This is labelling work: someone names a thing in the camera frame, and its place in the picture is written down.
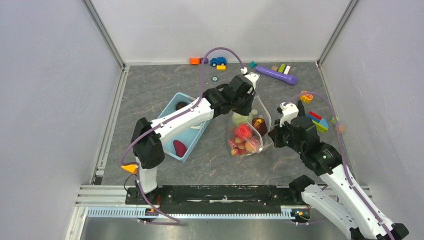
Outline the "orange peach toy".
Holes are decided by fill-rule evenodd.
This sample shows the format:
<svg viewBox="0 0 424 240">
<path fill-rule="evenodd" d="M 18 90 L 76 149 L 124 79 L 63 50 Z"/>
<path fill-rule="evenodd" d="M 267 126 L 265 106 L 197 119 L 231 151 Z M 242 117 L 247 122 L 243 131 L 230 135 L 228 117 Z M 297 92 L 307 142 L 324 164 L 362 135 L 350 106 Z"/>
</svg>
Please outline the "orange peach toy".
<svg viewBox="0 0 424 240">
<path fill-rule="evenodd" d="M 249 153 L 256 153 L 258 150 L 258 145 L 256 141 L 246 141 L 244 148 Z"/>
</svg>

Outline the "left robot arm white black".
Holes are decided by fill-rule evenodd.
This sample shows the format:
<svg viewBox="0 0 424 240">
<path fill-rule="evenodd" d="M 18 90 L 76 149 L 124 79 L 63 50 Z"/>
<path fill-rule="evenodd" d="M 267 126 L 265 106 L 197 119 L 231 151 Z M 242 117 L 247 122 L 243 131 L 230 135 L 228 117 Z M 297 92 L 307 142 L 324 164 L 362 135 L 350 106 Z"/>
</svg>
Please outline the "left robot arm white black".
<svg viewBox="0 0 424 240">
<path fill-rule="evenodd" d="M 247 116 L 252 110 L 259 79 L 257 73 L 239 74 L 230 83 L 206 90 L 195 102 L 169 115 L 137 121 L 129 150 L 135 156 L 140 200 L 151 204 L 157 198 L 157 167 L 165 159 L 163 145 L 188 128 L 229 112 Z"/>
</svg>

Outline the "red pomegranate toy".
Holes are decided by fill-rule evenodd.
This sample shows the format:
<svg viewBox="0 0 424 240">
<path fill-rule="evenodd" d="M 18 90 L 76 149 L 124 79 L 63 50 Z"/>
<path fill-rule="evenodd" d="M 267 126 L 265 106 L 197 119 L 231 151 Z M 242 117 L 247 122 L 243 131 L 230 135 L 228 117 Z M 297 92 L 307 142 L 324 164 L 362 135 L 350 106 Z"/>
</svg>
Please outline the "red pomegranate toy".
<svg viewBox="0 0 424 240">
<path fill-rule="evenodd" d="M 249 124 L 242 123 L 235 128 L 234 134 L 238 138 L 249 139 L 252 137 L 253 131 Z"/>
</svg>

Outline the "clear polka dot zip bag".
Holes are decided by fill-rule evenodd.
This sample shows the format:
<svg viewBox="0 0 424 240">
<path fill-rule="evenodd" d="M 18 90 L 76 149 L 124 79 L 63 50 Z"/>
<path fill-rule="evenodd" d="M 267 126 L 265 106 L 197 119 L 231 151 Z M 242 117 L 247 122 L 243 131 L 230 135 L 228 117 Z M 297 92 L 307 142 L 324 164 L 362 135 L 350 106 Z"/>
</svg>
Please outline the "clear polka dot zip bag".
<svg viewBox="0 0 424 240">
<path fill-rule="evenodd" d="M 255 96 L 248 115 L 233 112 L 227 125 L 227 142 L 230 154 L 245 157 L 259 154 L 273 142 L 268 136 L 271 116 L 259 96 Z"/>
</svg>

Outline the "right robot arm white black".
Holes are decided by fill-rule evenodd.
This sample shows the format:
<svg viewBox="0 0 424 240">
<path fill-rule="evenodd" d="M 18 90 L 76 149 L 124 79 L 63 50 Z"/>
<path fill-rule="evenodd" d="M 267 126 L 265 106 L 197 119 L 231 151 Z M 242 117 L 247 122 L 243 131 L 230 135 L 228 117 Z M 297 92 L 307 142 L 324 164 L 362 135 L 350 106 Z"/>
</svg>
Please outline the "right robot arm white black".
<svg viewBox="0 0 424 240">
<path fill-rule="evenodd" d="M 268 133 L 276 148 L 289 147 L 303 164 L 328 185 L 339 198 L 328 196 L 311 178 L 302 175 L 289 184 L 289 199 L 317 209 L 349 240 L 403 240 L 409 230 L 390 220 L 358 185 L 341 154 L 320 141 L 312 120 L 297 116 L 291 122 L 275 120 Z"/>
</svg>

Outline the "dark red apple toy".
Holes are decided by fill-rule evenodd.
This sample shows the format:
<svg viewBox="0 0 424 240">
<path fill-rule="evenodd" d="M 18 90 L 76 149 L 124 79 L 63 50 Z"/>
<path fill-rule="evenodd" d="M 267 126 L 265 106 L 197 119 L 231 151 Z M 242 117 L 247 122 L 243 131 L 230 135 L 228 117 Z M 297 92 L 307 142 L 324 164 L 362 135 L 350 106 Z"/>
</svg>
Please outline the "dark red apple toy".
<svg viewBox="0 0 424 240">
<path fill-rule="evenodd" d="M 258 131 L 261 137 L 263 137 L 268 132 L 268 127 L 264 118 L 253 118 L 251 125 Z"/>
</svg>

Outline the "green cabbage toy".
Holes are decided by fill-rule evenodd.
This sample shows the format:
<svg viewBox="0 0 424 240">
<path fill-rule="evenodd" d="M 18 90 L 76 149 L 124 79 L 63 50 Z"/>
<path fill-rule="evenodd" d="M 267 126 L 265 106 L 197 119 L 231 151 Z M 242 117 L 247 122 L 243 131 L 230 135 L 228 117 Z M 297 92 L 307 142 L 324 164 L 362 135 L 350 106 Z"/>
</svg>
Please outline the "green cabbage toy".
<svg viewBox="0 0 424 240">
<path fill-rule="evenodd" d="M 234 112 L 234 113 L 232 114 L 231 119 L 232 119 L 232 122 L 233 122 L 236 126 L 238 126 L 238 125 L 240 125 L 240 124 L 246 124 L 246 123 L 251 124 L 251 123 L 252 123 L 253 118 L 254 118 L 257 114 L 258 114 L 258 111 L 257 111 L 256 109 L 252 109 L 252 110 L 251 110 L 251 112 L 250 112 L 248 115 L 240 115 L 240 114 L 238 114 L 238 113 Z"/>
</svg>

